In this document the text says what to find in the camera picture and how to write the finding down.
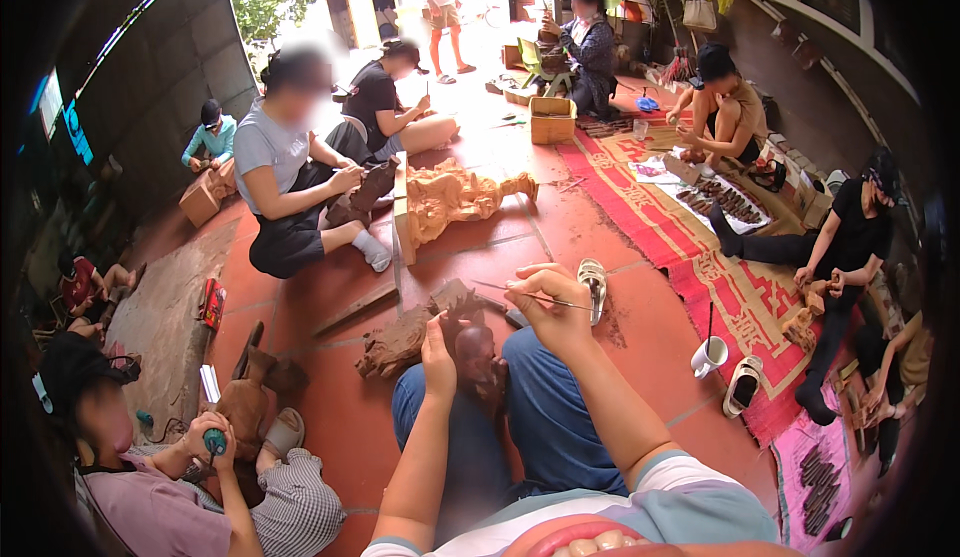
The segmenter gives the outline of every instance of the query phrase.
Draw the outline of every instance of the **pink t-shirt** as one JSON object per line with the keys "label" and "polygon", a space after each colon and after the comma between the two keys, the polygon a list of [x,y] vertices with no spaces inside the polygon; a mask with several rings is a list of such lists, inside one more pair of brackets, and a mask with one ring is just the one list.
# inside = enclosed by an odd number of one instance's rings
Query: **pink t-shirt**
{"label": "pink t-shirt", "polygon": [[150,467],[143,457],[120,458],[136,471],[97,471],[83,477],[113,530],[137,557],[227,555],[231,522],[204,509],[196,491]]}

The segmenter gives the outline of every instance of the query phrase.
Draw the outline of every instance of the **green plastic chair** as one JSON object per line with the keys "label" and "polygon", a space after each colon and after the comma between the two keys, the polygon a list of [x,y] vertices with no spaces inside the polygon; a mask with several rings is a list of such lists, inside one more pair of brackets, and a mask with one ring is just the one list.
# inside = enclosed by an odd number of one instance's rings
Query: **green plastic chair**
{"label": "green plastic chair", "polygon": [[523,67],[530,72],[527,81],[521,86],[522,89],[530,86],[534,78],[539,76],[547,82],[546,91],[543,93],[543,96],[556,95],[560,84],[565,84],[566,91],[568,93],[570,92],[570,88],[573,86],[570,72],[565,71],[561,74],[546,73],[542,67],[544,58],[541,56],[540,47],[538,47],[535,42],[518,37],[516,39],[516,46],[520,49],[520,60],[523,62]]}

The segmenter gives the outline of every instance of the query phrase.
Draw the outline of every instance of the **bag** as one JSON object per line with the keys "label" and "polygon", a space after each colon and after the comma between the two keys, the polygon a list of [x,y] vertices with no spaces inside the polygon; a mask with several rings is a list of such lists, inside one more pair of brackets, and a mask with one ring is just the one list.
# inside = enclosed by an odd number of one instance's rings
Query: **bag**
{"label": "bag", "polygon": [[717,15],[714,3],[705,0],[686,1],[683,5],[683,26],[688,30],[715,32]]}
{"label": "bag", "polygon": [[224,303],[227,301],[227,290],[213,277],[203,285],[203,295],[200,297],[198,320],[202,320],[214,332],[220,330],[220,320],[224,317]]}

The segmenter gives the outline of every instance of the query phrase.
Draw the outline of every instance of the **khaki shorts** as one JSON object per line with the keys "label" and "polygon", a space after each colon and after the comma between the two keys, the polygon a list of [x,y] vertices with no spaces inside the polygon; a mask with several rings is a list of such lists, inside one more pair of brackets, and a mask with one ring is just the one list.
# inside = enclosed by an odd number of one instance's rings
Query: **khaki shorts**
{"label": "khaki shorts", "polygon": [[460,25],[460,14],[456,5],[443,5],[439,8],[439,15],[433,16],[430,10],[423,10],[423,19],[430,23],[431,30],[443,30],[451,26]]}

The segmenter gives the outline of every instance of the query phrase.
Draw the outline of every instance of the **grey t-shirt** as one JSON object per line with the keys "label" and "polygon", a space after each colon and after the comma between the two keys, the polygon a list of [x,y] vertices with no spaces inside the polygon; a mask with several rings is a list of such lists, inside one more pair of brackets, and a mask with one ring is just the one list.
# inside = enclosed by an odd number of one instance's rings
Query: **grey t-shirt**
{"label": "grey t-shirt", "polygon": [[258,167],[270,166],[276,178],[276,189],[283,194],[294,186],[310,151],[309,132],[284,130],[263,112],[262,103],[262,96],[253,99],[233,137],[237,191],[249,205],[249,210],[258,215],[260,210],[247,190],[243,175]]}

